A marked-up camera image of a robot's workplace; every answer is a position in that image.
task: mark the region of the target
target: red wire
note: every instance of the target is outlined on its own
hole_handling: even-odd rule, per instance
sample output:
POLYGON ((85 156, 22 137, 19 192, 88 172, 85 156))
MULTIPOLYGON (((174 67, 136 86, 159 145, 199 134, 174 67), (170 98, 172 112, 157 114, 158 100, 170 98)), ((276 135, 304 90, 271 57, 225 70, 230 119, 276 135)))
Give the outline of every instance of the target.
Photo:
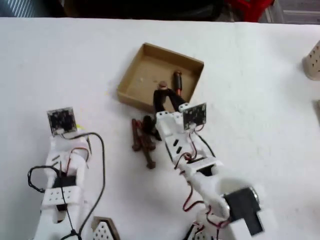
POLYGON ((86 149, 85 147, 75 147, 75 148, 73 148, 73 149, 70 151, 70 154, 69 154, 69 160, 68 160, 68 163, 67 163, 67 165, 66 165, 66 173, 65 173, 65 174, 68 174, 68 171, 69 171, 69 164, 70 164, 70 162, 71 162, 71 154, 72 154, 73 150, 77 150, 77 149, 79 149, 79 150, 86 150, 86 151, 87 151, 87 157, 86 157, 85 162, 87 162, 87 160, 88 160, 88 157, 89 157, 89 151, 88 151, 88 149, 86 149))
POLYGON ((193 239, 196 239, 196 235, 200 232, 202 232, 205 229, 205 225, 203 225, 201 228, 199 228, 199 230, 197 230, 194 235, 193 235, 193 239))
POLYGON ((221 221, 219 222, 218 224, 215 224, 214 222, 212 222, 210 219, 209 219, 209 213, 211 212, 211 206, 209 205, 209 210, 208 212, 206 213, 206 220, 213 226, 215 226, 217 229, 223 229, 225 228, 228 224, 229 224, 229 221, 226 220, 226 221, 221 221))
POLYGON ((197 151, 197 149, 196 149, 196 146, 195 146, 194 141, 193 141, 192 138, 191 138, 191 132, 189 133, 189 138, 190 138, 191 143, 192 143, 192 146, 193 146, 192 152, 194 152, 194 156, 193 156, 190 160, 194 160, 194 159, 197 158, 198 151, 197 151))
POLYGON ((186 208, 187 203, 190 201, 190 199, 191 199, 191 197, 192 197, 192 195, 193 195, 193 193, 194 193, 194 188, 192 187, 192 185, 191 185, 190 182, 188 182, 188 183, 190 184, 191 191, 190 191, 190 194, 189 194, 189 196, 187 197, 187 199, 185 200, 185 202, 184 202, 184 204, 183 204, 183 207, 182 207, 183 211, 185 211, 185 212, 190 211, 190 210, 191 210, 195 205, 197 205, 197 204, 204 204, 204 203, 205 203, 204 201, 195 201, 195 202, 192 203, 189 207, 186 208))
POLYGON ((191 154, 190 154, 190 153, 188 153, 188 152, 182 153, 182 154, 181 154, 181 156, 179 157, 178 161, 176 162, 175 166, 174 166, 174 170, 176 170, 176 169, 177 169, 178 164, 179 164, 180 160, 182 159, 182 157, 184 156, 184 158, 186 158, 186 157, 185 157, 185 155, 189 155, 189 156, 191 156, 191 154))
POLYGON ((202 127, 199 130, 195 130, 196 132, 200 132, 202 129, 204 129, 205 125, 203 124, 202 127))

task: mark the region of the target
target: white surface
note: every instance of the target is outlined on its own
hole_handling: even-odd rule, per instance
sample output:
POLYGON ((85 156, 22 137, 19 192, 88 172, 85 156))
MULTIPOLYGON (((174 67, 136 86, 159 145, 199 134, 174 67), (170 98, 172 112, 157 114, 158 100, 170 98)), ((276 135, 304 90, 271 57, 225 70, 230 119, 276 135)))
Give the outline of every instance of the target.
MULTIPOLYGON (((154 170, 132 151, 131 118, 142 113, 116 98, 144 42, 204 61, 192 98, 207 102, 202 135, 226 166, 266 188, 280 227, 273 239, 319 239, 320 126, 312 101, 320 82, 305 76, 301 62, 320 26, 5 18, 0 33, 0 239, 33 237, 42 195, 28 187, 27 172, 48 154, 46 111, 68 106, 105 140, 107 183, 95 214, 112 218, 122 240, 185 235, 197 212, 182 211, 189 187, 163 144, 152 154, 154 170)), ((86 186, 94 201, 102 167, 99 141, 91 141, 86 186)))

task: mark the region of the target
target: brown box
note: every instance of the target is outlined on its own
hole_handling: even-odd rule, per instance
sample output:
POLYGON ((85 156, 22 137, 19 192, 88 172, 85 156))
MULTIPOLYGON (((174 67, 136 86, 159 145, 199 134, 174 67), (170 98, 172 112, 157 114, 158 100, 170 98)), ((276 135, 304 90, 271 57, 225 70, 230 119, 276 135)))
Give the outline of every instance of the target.
MULTIPOLYGON (((172 88, 173 73, 180 71, 182 73, 181 96, 189 102, 203 68, 203 61, 144 43, 118 86, 119 101, 153 113, 153 96, 158 83, 166 81, 168 87, 172 88)), ((169 99, 166 100, 164 107, 170 112, 174 111, 169 99)))

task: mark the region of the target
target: electrical wire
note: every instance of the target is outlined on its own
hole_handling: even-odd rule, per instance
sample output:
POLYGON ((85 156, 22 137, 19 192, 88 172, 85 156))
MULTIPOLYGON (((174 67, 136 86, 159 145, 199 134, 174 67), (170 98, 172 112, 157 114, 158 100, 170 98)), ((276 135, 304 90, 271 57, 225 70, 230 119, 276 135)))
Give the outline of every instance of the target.
POLYGON ((187 199, 185 200, 185 202, 184 202, 184 204, 183 204, 183 207, 182 207, 182 209, 183 209, 183 211, 185 211, 185 212, 189 212, 195 205, 197 205, 197 204, 204 204, 205 202, 204 201, 195 201, 194 203, 192 203, 189 207, 187 207, 186 208, 186 206, 187 206, 187 204, 188 204, 188 202, 190 201, 190 199, 191 199, 191 197, 192 197, 192 195, 193 195, 193 193, 194 193, 194 188, 192 187, 192 185, 191 185, 191 183, 188 181, 188 184, 190 185, 190 187, 191 187, 191 191, 190 191, 190 194, 189 194, 189 196, 187 197, 187 199))
POLYGON ((205 127, 205 125, 203 124, 199 130, 196 130, 196 129, 195 129, 195 131, 196 131, 196 132, 200 132, 202 129, 204 129, 204 127, 205 127))
POLYGON ((60 187, 61 187, 62 199, 63 199, 64 204, 66 205, 66 214, 68 215, 71 229, 74 230, 74 226, 72 225, 71 217, 70 217, 70 214, 69 214, 69 211, 68 211, 67 202, 66 202, 66 199, 65 199, 65 194, 64 194, 64 189, 63 189, 63 183, 62 183, 63 180, 62 180, 62 177, 61 177, 61 173, 62 173, 62 163, 61 163, 61 161, 60 161, 59 180, 60 180, 60 187))
POLYGON ((184 153, 182 153, 181 156, 179 157, 178 161, 176 162, 174 168, 173 168, 174 170, 176 170, 176 169, 178 168, 179 162, 180 162, 180 160, 182 159, 182 157, 184 157, 184 158, 186 159, 186 156, 187 156, 188 158, 191 158, 191 154, 190 154, 189 152, 184 152, 184 153))
POLYGON ((28 171, 28 174, 27 174, 27 177, 28 177, 28 185, 29 185, 31 188, 37 190, 39 193, 44 194, 46 190, 45 190, 44 188, 38 188, 38 187, 36 187, 36 186, 32 183, 32 181, 31 181, 32 172, 33 172, 34 170, 36 170, 36 169, 51 169, 51 170, 53 170, 53 171, 56 173, 56 176, 57 176, 57 177, 59 177, 59 170, 56 169, 56 168, 53 167, 53 166, 42 165, 42 166, 34 166, 34 167, 30 168, 30 170, 28 171))
POLYGON ((201 139, 201 141, 208 147, 208 149, 210 150, 212 156, 216 157, 214 151, 211 149, 211 147, 209 146, 209 144, 206 142, 206 140, 204 140, 204 138, 198 134, 197 132, 195 132, 195 134, 201 139))
MULTIPOLYGON (((44 193, 44 192, 46 191, 45 189, 43 189, 43 188, 38 188, 38 187, 36 187, 36 186, 32 183, 32 181, 31 181, 32 172, 33 172, 33 170, 35 170, 35 169, 51 169, 51 170, 53 170, 53 171, 56 173, 56 176, 57 176, 57 178, 58 178, 59 181, 60 181, 60 188, 61 188, 61 194, 62 194, 63 202, 64 202, 65 205, 67 205, 66 199, 65 199, 65 195, 64 195, 63 183, 62 183, 63 180, 62 180, 62 177, 61 177, 61 173, 62 173, 61 168, 62 168, 61 161, 60 161, 60 171, 59 171, 58 169, 56 169, 55 167, 53 167, 53 166, 47 166, 47 165, 34 166, 34 167, 32 167, 32 168, 29 170, 29 172, 28 172, 28 174, 27 174, 28 184, 29 184, 30 187, 32 187, 33 189, 37 190, 38 192, 44 193)), ((71 217, 70 217, 70 214, 69 214, 69 211, 68 211, 68 207, 66 208, 66 213, 67 213, 67 216, 68 216, 68 219, 69 219, 69 222, 70 222, 71 233, 70 233, 69 235, 63 237, 61 240, 64 240, 64 239, 69 238, 69 237, 71 237, 71 236, 77 236, 77 237, 78 237, 78 240, 82 240, 81 235, 79 235, 78 233, 76 233, 76 231, 74 230, 74 227, 73 227, 72 221, 71 221, 71 217)))
POLYGON ((102 188, 101 188, 101 192, 97 198, 97 200, 95 201, 94 205, 92 206, 91 210, 89 211, 88 215, 86 216, 86 218, 84 219, 83 223, 81 224, 80 228, 79 228, 79 232, 78 234, 81 236, 81 233, 84 229, 84 226, 86 225, 88 219, 90 218, 91 214, 93 213, 93 211, 95 210, 95 208, 97 207, 103 193, 104 193, 104 190, 105 190, 105 186, 106 186, 106 162, 105 162, 105 144, 104 144, 104 140, 102 139, 102 137, 96 133, 96 132, 87 132, 87 133, 82 133, 82 134, 79 134, 77 136, 74 136, 74 137, 71 137, 71 138, 65 138, 63 135, 62 137, 64 139, 67 139, 67 140, 73 140, 73 139, 78 139, 78 138, 81 138, 81 137, 85 137, 85 136, 89 136, 89 135, 95 135, 96 137, 99 138, 100 142, 101 142, 101 147, 102 147, 102 170, 103 170, 103 173, 102 173, 102 178, 103 178, 103 183, 102 183, 102 188))
POLYGON ((209 219, 209 214, 211 212, 212 208, 211 206, 209 205, 209 210, 208 212, 205 213, 206 215, 206 220, 208 221, 208 223, 210 223, 211 225, 215 226, 217 229, 223 229, 225 228, 230 222, 228 220, 225 220, 225 221, 221 221, 219 222, 218 224, 214 223, 213 221, 211 221, 209 219))
POLYGON ((66 173, 65 173, 65 174, 68 174, 69 164, 70 164, 70 162, 71 162, 71 154, 72 154, 72 152, 73 152, 74 150, 86 150, 87 155, 86 155, 86 160, 85 160, 85 162, 88 161, 88 158, 89 158, 89 150, 88 150, 87 148, 85 148, 85 147, 75 147, 74 149, 72 149, 72 150, 70 151, 68 163, 67 163, 67 165, 66 165, 66 173))
POLYGON ((197 155, 198 155, 198 151, 197 151, 197 149, 196 149, 195 143, 194 143, 194 141, 193 141, 192 138, 191 138, 191 133, 192 133, 192 132, 189 133, 189 138, 190 138, 190 141, 191 141, 191 144, 192 144, 192 147, 193 147, 193 150, 192 150, 192 151, 194 151, 194 156, 190 159, 190 161, 191 161, 191 160, 195 160, 195 159, 197 158, 197 155))
POLYGON ((196 235, 201 233, 205 229, 205 225, 202 225, 193 235, 193 239, 196 239, 196 235))

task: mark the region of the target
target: white plastic bracket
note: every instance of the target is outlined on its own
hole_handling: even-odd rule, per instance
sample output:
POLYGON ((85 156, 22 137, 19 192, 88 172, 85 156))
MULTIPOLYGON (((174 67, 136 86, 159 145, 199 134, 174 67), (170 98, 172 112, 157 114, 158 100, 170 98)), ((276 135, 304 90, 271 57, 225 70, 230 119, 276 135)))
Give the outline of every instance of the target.
POLYGON ((66 186, 63 187, 62 197, 61 188, 48 188, 44 192, 42 201, 42 209, 46 209, 51 206, 63 205, 63 204, 79 204, 81 201, 81 188, 78 186, 66 186))

